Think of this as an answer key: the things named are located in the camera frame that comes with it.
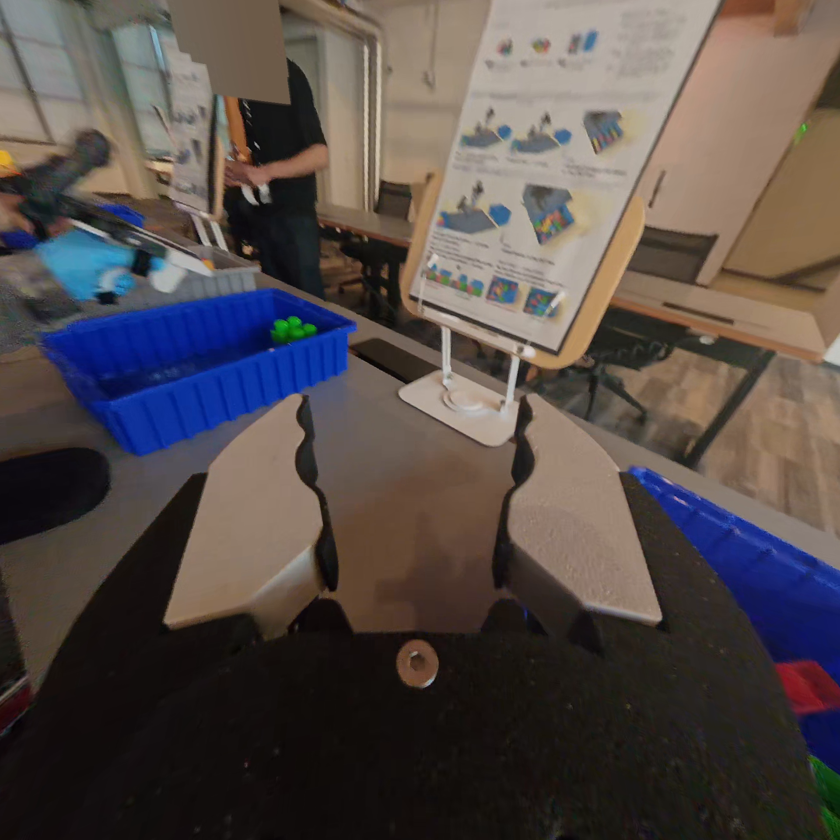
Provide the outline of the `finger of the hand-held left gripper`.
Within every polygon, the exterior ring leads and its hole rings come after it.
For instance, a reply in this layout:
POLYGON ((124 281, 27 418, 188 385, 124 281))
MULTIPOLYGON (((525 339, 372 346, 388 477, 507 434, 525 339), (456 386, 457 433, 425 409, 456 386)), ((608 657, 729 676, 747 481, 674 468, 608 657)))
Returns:
POLYGON ((210 277, 215 271, 212 262, 193 254, 167 254, 150 260, 148 280, 155 291, 173 293, 189 274, 210 277))

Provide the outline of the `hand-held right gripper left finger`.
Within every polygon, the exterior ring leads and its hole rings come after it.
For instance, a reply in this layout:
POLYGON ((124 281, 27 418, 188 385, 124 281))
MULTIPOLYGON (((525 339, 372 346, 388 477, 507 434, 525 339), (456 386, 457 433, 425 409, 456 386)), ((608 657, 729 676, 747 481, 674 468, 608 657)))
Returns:
POLYGON ((213 460, 164 614, 171 630, 236 615, 285 634, 339 587, 309 398, 272 407, 213 460))

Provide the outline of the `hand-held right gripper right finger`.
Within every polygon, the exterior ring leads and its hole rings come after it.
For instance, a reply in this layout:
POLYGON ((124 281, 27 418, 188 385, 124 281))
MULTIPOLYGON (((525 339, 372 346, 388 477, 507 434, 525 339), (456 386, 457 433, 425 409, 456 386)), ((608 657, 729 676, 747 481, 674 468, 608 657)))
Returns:
POLYGON ((535 395, 521 399, 513 442, 495 587, 556 637, 588 615, 658 627, 663 611, 613 458, 535 395))

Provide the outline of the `pile of assorted toy blocks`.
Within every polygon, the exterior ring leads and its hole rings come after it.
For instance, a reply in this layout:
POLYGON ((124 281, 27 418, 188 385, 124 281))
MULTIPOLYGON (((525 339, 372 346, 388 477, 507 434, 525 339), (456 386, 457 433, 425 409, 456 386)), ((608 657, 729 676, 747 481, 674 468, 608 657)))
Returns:
POLYGON ((776 670, 811 756, 824 816, 838 835, 839 659, 791 661, 776 670))

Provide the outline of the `person's left forearm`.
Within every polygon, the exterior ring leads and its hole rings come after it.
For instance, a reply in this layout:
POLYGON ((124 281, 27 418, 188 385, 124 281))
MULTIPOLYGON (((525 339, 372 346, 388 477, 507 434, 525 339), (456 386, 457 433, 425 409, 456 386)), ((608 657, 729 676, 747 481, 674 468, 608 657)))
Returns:
POLYGON ((1 354, 30 345, 46 325, 73 311, 72 300, 37 255, 1 257, 1 354))

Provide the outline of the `person's left hand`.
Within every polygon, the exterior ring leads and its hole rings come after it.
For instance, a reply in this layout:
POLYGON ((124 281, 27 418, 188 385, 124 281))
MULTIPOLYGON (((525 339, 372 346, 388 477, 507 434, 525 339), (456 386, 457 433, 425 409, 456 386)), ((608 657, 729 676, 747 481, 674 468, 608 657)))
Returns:
POLYGON ((42 241, 34 253, 73 301, 95 301, 101 293, 120 298, 136 286, 133 249, 85 230, 42 241))

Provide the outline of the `grey plastic bin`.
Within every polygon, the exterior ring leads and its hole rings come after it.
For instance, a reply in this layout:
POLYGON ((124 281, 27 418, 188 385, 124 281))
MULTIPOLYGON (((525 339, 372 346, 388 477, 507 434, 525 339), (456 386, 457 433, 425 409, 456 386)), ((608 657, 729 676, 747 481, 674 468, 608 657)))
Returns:
POLYGON ((188 272, 172 293, 173 301, 219 298, 256 290, 259 263, 216 247, 197 245, 190 250, 207 264, 212 264, 213 270, 209 276, 188 272))

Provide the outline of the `wooden office desk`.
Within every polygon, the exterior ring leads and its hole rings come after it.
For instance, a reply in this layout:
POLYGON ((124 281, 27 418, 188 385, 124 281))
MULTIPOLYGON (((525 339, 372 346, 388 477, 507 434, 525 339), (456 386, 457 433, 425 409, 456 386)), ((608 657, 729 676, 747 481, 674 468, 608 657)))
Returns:
POLYGON ((399 217, 329 203, 317 205, 322 227, 377 240, 408 249, 413 240, 413 224, 399 217))
POLYGON ((648 332, 653 321, 683 333, 686 350, 742 371, 720 410, 699 437, 678 457, 697 468, 710 446, 751 395, 776 358, 820 364, 838 338, 838 265, 815 276, 822 288, 782 286, 724 271, 710 287, 628 270, 611 307, 631 312, 648 332))

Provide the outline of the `black textured wrist rest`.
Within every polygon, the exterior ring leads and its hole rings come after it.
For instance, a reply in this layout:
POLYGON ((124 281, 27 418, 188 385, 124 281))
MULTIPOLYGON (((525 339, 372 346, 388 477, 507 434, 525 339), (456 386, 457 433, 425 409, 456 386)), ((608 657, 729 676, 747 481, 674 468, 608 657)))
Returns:
POLYGON ((107 457, 61 448, 1 463, 1 544, 56 529, 100 505, 111 487, 107 457))

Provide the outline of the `black office chair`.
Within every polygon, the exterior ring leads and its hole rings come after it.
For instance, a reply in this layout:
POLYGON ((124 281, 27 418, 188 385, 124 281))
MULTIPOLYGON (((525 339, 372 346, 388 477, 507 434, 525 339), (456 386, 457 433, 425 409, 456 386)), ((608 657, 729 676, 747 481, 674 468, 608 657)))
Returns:
MULTIPOLYGON (((716 235, 683 234, 646 227, 628 267, 637 273, 693 285, 717 239, 716 235)), ((603 386, 637 410, 640 423, 645 423, 647 408, 629 394, 623 381, 608 368, 618 366, 641 371, 666 361, 687 334, 686 327, 672 322, 609 308, 584 356, 589 370, 589 399, 584 420, 592 419, 595 399, 603 386)))
POLYGON ((413 204, 410 184, 380 180, 374 212, 389 218, 408 221, 413 204))

